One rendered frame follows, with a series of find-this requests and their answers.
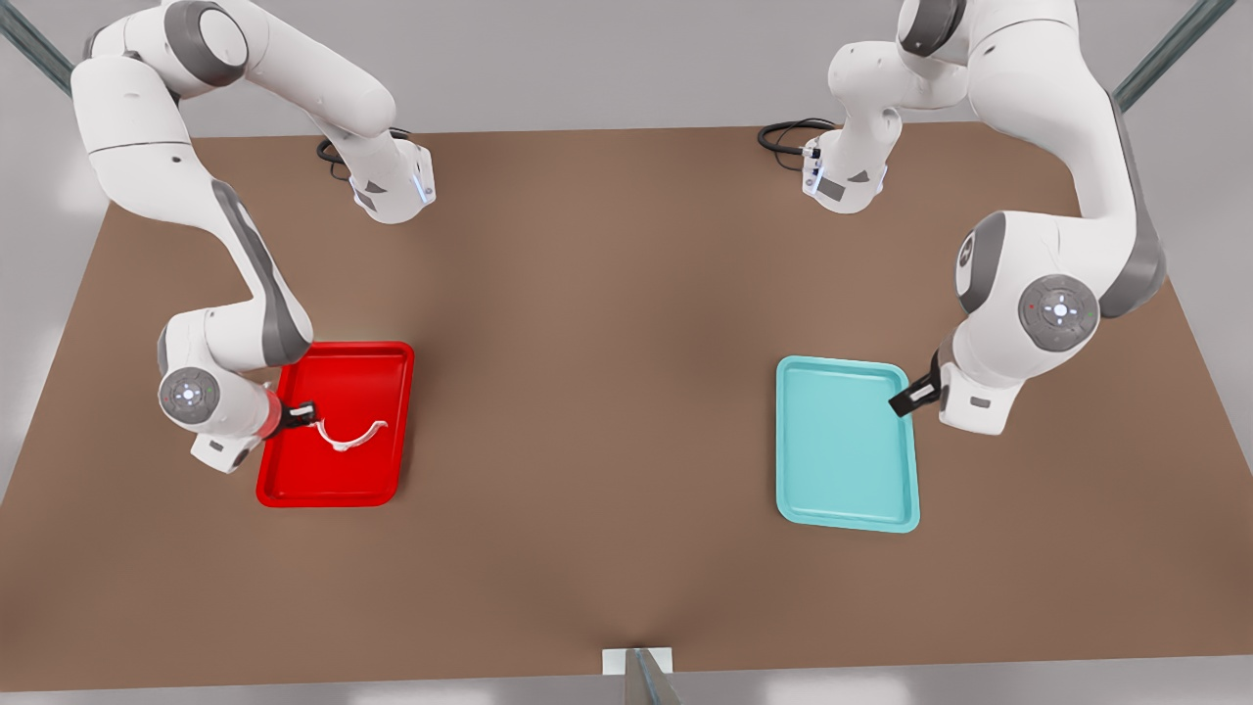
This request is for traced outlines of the silver frame post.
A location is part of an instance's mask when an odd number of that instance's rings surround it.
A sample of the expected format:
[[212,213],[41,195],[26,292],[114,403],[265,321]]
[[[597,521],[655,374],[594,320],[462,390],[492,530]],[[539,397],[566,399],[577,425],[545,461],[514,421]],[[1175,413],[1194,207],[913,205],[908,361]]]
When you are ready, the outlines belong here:
[[0,35],[66,95],[74,64],[10,0],[0,0]]
[[624,677],[624,705],[683,705],[677,695],[672,647],[605,647],[601,674]]
[[1235,6],[1235,0],[1197,0],[1111,94],[1119,111],[1126,113],[1165,75],[1218,19]]

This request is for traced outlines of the red plastic tray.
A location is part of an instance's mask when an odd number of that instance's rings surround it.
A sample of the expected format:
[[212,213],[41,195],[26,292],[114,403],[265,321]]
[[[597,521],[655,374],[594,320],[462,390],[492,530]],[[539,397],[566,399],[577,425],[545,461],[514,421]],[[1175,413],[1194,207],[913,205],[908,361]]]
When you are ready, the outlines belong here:
[[318,341],[282,369],[286,404],[312,399],[318,421],[264,443],[256,498],[264,507],[380,507],[401,476],[413,378],[403,341]]

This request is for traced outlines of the teal plastic tray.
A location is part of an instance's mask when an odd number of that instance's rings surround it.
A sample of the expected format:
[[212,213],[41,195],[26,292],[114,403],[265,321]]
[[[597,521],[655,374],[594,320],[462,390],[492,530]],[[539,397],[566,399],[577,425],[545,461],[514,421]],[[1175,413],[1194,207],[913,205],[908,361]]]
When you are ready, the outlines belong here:
[[913,427],[888,404],[896,364],[788,354],[776,371],[776,503],[796,525],[908,533],[920,523]]

